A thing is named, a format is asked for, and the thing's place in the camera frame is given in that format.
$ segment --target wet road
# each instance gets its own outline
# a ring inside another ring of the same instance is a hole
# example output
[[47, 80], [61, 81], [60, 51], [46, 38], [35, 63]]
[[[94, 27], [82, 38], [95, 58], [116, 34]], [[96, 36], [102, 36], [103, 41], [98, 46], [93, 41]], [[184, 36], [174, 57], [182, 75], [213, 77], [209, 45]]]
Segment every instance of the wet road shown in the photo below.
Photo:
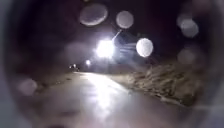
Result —
[[43, 128], [173, 128], [183, 112], [96, 74], [51, 87], [39, 100], [34, 126]]

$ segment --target bright light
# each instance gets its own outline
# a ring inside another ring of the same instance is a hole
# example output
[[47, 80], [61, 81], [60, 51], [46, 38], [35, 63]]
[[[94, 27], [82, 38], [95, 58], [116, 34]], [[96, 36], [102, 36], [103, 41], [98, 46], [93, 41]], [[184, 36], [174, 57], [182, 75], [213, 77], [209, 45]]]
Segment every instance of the bright light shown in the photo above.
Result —
[[86, 65], [90, 66], [91, 65], [91, 61], [90, 60], [86, 60]]
[[153, 52], [152, 41], [147, 38], [141, 38], [136, 45], [136, 50], [142, 57], [150, 56]]
[[115, 46], [112, 40], [100, 40], [96, 53], [100, 58], [111, 58], [114, 50]]

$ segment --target road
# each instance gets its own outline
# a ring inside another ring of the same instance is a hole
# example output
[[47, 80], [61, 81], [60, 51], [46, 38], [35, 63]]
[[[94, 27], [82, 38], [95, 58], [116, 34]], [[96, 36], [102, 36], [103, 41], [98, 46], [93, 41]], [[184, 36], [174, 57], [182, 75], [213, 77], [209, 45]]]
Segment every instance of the road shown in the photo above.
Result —
[[96, 74], [51, 87], [35, 107], [38, 128], [174, 128], [184, 113]]

